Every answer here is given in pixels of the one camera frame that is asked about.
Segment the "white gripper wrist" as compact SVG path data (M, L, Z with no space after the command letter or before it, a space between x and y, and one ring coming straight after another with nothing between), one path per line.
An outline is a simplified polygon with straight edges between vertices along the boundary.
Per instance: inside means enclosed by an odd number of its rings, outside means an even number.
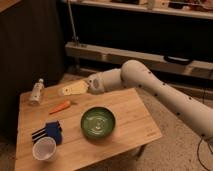
M92 94L101 94L105 92L103 83L98 74L92 74L87 78L87 83L83 80L74 82L61 89L64 96L79 95L87 92Z

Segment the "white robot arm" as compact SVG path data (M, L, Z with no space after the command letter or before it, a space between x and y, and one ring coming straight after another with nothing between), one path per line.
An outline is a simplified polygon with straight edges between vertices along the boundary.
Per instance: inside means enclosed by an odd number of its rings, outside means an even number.
M102 94L124 88L142 88L208 143L213 142L213 109L159 80L143 63L126 61L119 69L91 74L62 87L63 96Z

